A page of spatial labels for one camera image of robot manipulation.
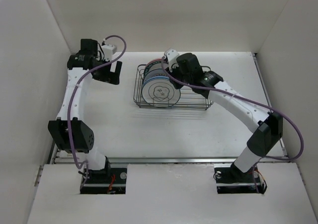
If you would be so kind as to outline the teal rim lettered plate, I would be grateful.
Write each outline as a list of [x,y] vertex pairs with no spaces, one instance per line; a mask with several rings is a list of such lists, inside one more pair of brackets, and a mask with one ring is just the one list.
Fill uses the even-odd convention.
[[143,83],[156,76],[165,76],[163,69],[159,66],[151,67],[144,71]]

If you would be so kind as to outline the pink plate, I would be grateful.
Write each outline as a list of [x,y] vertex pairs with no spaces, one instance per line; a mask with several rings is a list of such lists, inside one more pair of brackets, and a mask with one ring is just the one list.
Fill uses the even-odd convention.
[[161,69],[162,58],[156,58],[146,64],[145,71],[152,71],[155,69]]

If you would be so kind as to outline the white plate black rim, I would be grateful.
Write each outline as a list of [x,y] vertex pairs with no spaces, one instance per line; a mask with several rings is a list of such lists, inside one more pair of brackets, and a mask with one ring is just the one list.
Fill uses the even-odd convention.
[[169,81],[167,87],[152,87],[152,90],[142,90],[143,100],[154,107],[171,107],[181,98],[180,90],[176,89]]

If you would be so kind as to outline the metal wire dish rack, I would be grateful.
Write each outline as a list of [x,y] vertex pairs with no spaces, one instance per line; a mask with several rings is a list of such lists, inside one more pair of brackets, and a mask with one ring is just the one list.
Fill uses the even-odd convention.
[[145,67],[137,67],[133,95],[133,101],[140,108],[207,110],[214,104],[189,87],[175,89],[165,75],[144,78]]

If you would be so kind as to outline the blue plate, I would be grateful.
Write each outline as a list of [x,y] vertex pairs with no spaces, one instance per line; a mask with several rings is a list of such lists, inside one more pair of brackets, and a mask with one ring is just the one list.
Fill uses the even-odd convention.
[[169,79],[166,76],[155,76],[146,80],[142,85],[142,90],[152,90],[152,87],[167,87],[169,85]]

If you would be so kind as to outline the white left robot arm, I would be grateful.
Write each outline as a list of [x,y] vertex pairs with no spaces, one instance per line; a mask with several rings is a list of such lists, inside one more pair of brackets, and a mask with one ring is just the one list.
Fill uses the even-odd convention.
[[116,52],[116,45],[81,39],[80,50],[67,62],[68,81],[61,109],[48,123],[58,149],[71,154],[78,169],[94,171],[94,177],[102,183],[111,178],[111,170],[94,143],[93,130],[84,122],[84,105],[92,80],[119,84],[122,62],[113,58]]

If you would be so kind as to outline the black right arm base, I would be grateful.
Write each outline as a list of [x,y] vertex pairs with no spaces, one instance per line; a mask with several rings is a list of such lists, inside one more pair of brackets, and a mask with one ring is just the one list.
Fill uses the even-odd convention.
[[265,194],[267,182],[257,166],[242,173],[233,165],[214,167],[213,178],[218,194]]

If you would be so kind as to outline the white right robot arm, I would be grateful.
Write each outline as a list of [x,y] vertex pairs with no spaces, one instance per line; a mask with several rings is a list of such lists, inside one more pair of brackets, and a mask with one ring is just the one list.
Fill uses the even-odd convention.
[[283,135],[283,117],[266,107],[252,105],[233,90],[214,71],[203,71],[193,53],[180,55],[172,50],[165,52],[166,71],[172,77],[175,88],[188,86],[193,92],[202,95],[225,108],[238,118],[251,132],[246,148],[231,164],[229,175],[235,181],[242,181],[251,173],[252,166],[265,157]]

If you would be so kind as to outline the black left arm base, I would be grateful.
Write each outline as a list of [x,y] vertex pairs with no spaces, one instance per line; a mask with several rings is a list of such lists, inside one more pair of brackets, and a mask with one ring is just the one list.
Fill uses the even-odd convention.
[[127,167],[84,168],[79,174],[82,175],[80,194],[126,194]]

